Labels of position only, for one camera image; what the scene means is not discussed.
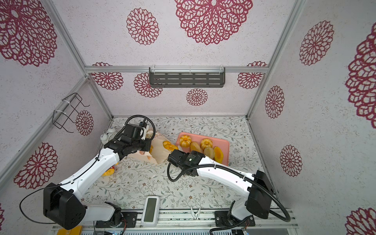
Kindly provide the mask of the long baguette fake bread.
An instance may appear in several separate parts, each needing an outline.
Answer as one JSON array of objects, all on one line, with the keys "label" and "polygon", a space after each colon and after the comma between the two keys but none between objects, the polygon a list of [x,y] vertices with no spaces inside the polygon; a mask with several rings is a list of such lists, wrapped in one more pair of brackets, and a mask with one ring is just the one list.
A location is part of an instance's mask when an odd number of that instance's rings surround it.
[{"label": "long baguette fake bread", "polygon": [[196,152],[199,152],[199,153],[203,153],[203,150],[201,149],[200,144],[197,143],[197,142],[191,142],[191,144],[190,144],[190,150],[191,151],[196,151]]}]

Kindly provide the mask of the printed paper bag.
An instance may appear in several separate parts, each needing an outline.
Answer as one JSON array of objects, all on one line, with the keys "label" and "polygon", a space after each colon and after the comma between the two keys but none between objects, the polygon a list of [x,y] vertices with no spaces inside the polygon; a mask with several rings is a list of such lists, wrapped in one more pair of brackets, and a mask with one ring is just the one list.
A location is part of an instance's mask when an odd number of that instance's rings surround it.
[{"label": "printed paper bag", "polygon": [[169,154],[171,153],[163,147],[164,141],[171,142],[164,135],[156,132],[155,137],[151,142],[151,148],[148,152],[137,151],[136,153],[128,155],[128,158],[152,164],[161,164],[167,160]]}]

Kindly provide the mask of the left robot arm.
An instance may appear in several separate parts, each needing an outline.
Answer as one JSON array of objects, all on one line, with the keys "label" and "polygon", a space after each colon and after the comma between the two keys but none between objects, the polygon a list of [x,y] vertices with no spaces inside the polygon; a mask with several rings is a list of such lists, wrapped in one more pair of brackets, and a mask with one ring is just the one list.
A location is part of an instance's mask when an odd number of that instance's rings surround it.
[{"label": "left robot arm", "polygon": [[104,221],[114,227],[120,225],[123,215],[119,206],[110,202],[98,205],[83,204],[81,199],[98,178],[124,157],[137,151],[148,152],[151,141],[109,141],[93,159],[71,177],[58,185],[50,183],[43,190],[43,215],[66,230],[89,221]]}]

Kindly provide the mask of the small yellow fake bread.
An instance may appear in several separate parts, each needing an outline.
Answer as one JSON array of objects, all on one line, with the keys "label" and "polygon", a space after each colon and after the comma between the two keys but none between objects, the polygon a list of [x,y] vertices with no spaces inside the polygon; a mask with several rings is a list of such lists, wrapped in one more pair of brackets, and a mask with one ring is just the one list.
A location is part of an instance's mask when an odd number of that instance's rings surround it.
[{"label": "small yellow fake bread", "polygon": [[223,159],[224,159],[224,154],[223,154],[223,151],[221,150],[220,147],[216,146],[214,148],[214,160],[217,162],[217,163],[223,163]]}]

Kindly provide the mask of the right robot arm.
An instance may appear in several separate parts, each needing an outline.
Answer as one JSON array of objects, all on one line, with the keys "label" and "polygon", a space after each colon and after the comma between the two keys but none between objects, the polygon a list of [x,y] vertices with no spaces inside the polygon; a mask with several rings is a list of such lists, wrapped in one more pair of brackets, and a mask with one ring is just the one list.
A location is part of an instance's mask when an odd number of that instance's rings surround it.
[{"label": "right robot arm", "polygon": [[167,160],[170,166],[181,169],[181,173],[174,179],[167,175],[171,182],[177,181],[183,175],[200,176],[213,179],[240,195],[242,198],[231,205],[229,217],[238,220],[250,215],[261,219],[269,217],[272,202],[269,195],[274,193],[264,172],[258,170],[251,174],[234,170],[197,151],[185,153],[174,150]]}]

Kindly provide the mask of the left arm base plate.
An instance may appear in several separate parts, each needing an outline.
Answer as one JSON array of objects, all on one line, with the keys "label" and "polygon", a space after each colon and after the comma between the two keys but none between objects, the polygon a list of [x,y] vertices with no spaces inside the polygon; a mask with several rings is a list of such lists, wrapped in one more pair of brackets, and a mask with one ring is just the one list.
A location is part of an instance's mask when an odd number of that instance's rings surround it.
[{"label": "left arm base plate", "polygon": [[135,228],[137,212],[123,211],[114,215],[109,221],[97,221],[95,228]]}]

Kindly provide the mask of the golden bundt cake fake bread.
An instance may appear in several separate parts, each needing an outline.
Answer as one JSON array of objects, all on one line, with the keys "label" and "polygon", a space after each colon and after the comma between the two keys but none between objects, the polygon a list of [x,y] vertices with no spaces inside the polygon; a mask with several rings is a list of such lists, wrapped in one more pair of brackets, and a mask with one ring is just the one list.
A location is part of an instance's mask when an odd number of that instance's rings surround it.
[{"label": "golden bundt cake fake bread", "polygon": [[213,142],[211,139],[203,139],[200,143],[201,149],[204,150],[207,147],[213,147]]}]

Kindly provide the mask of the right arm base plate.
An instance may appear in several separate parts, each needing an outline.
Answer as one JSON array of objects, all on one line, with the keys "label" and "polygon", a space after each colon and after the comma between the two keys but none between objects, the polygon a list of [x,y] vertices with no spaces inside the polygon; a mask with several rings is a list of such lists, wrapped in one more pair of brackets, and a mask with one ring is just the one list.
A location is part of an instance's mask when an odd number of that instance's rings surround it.
[{"label": "right arm base plate", "polygon": [[[215,224],[217,227],[229,227],[229,226],[233,226],[241,222],[241,219],[235,218],[234,216],[230,214],[229,211],[215,211],[214,219],[215,219]],[[251,216],[247,221],[243,222],[240,226],[241,227],[254,227],[255,226],[254,217]]]}]

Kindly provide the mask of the yellow orange striped fake bread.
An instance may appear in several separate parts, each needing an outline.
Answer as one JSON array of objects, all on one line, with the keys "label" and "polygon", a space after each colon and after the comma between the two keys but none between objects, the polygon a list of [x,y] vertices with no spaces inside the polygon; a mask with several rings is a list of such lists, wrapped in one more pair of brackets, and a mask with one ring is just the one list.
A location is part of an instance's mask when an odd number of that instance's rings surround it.
[{"label": "yellow orange striped fake bread", "polygon": [[164,141],[164,142],[163,142],[163,147],[164,147],[166,150],[170,151],[170,152],[179,149],[176,145],[173,145],[173,144],[172,144],[171,142],[169,142],[169,141]]}]

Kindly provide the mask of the small round fake bread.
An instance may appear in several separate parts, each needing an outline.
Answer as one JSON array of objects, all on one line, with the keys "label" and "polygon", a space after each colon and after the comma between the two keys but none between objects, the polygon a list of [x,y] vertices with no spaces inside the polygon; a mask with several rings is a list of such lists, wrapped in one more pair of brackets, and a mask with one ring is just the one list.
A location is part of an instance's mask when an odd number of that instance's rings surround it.
[{"label": "small round fake bread", "polygon": [[215,157],[215,151],[212,147],[207,147],[203,150],[203,153],[205,156],[208,156],[210,159],[214,159]]}]

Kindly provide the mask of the striped ring doughnut fake bread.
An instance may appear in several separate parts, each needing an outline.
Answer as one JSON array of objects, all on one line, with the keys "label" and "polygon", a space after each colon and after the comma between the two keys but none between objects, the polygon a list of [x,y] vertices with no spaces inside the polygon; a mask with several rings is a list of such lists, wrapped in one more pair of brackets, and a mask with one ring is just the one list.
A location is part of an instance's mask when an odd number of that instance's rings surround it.
[{"label": "striped ring doughnut fake bread", "polygon": [[189,135],[183,135],[179,139],[179,145],[181,147],[184,147],[184,148],[190,147],[191,143],[192,143],[192,139]]}]

